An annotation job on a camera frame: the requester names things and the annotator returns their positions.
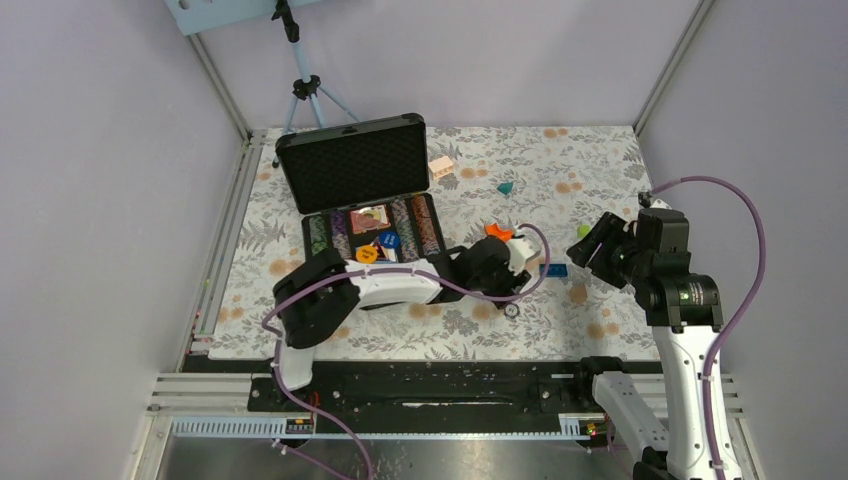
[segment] black suitcase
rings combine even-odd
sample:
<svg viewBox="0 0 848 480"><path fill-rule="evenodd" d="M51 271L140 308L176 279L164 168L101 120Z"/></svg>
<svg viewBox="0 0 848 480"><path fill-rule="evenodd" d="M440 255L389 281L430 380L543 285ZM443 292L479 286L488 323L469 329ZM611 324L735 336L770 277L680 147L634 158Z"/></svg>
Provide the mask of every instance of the black suitcase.
<svg viewBox="0 0 848 480"><path fill-rule="evenodd" d="M445 250L433 198L424 193L430 174L420 115L283 135L276 153L307 215L307 258L334 247L356 259L371 245L378 263L403 263Z"/></svg>

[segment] yellow chip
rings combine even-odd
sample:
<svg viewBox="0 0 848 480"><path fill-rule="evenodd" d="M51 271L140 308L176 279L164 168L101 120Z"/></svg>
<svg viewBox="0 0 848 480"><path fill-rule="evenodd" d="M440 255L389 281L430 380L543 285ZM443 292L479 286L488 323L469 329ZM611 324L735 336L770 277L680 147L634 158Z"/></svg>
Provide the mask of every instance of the yellow chip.
<svg viewBox="0 0 848 480"><path fill-rule="evenodd" d="M377 261L377 249L371 245L359 247L356 251L356 261L359 263L374 263Z"/></svg>

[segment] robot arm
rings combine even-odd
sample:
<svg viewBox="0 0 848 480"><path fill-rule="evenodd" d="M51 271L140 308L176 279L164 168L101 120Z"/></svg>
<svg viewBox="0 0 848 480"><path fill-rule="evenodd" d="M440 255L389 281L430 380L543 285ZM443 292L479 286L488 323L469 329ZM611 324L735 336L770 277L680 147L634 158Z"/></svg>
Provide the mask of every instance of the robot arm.
<svg viewBox="0 0 848 480"><path fill-rule="evenodd" d="M443 287L439 280L487 296L514 295L530 281L524 266L538 254L520 229L510 238L490 235L471 248L454 248L412 263L366 265L342 259L335 249L321 251L274 286L279 305L324 279L350 274L302 296L280 312L286 333L280 366L286 388L309 384L315 348L354 310L393 303L455 302L464 296ZM383 272L373 275L377 270ZM494 303L498 308L506 305Z"/></svg>
<svg viewBox="0 0 848 480"><path fill-rule="evenodd" d="M689 272L688 236L688 221L675 210L646 208L630 225L607 212L567 251L575 264L591 268L601 280L618 288L633 285L659 350L669 432L633 389L620 362L590 361L581 369L584 390L610 415L637 460L635 479L715 477L700 372L721 329L721 305L715 282ZM725 478L741 479L730 447L721 381L709 384Z"/></svg>

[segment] camera tripod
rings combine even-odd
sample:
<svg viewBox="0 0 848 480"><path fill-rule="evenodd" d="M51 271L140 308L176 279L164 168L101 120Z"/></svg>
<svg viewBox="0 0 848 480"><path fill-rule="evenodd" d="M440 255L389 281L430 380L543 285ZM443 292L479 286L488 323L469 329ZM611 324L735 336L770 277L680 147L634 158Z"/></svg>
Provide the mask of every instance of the camera tripod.
<svg viewBox="0 0 848 480"><path fill-rule="evenodd" d="M309 63L306 61L306 54L303 53L303 46L300 44L300 25L294 21L292 16L291 6L288 0L277 0L277 6L271 20L282 19L283 26L286 29L286 38L294 51L294 58L297 60L297 69L300 71L300 78L294 82L294 90L292 91L292 99L289 104L288 116L286 117L286 126L283 134L291 131L291 124L294 120L294 112L297 110L298 102L308 101L312 106L312 112L315 114L315 120L318 122L319 128L325 128L327 121L324 119L324 112L321 110L321 104L318 103L318 91L321 91L330 100L333 101L339 108L347 113L354 121L359 122L357 117L347 105L339 98L338 95L328 89L325 85L321 85L321 78L318 75L313 75L309 70ZM280 165L280 159L275 158L273 166L277 168Z"/></svg>

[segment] floral tablecloth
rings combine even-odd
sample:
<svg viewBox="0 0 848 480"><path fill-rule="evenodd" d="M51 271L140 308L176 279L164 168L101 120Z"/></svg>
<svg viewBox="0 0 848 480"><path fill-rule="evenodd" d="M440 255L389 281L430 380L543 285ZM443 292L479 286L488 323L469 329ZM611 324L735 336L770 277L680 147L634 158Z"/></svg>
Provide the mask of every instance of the floral tablecloth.
<svg viewBox="0 0 848 480"><path fill-rule="evenodd" d="M271 287L303 263L302 216L283 173L273 169L268 135L230 270L214 339L213 359L263 359L274 338L260 327L273 307ZM483 226L529 222L542 229L552 261L581 224L604 211L625 219L649 188L630 127L428 128L430 159L448 155L455 173L428 190L447 246L470 245ZM495 189L513 182L509 195ZM538 275L538 261L529 269ZM395 305L357 311L317 351L325 360L573 360L587 355L658 358L644 313L632 292L618 291L570 266L566 279L546 280L507 318L491 303L464 298L443 305Z"/></svg>

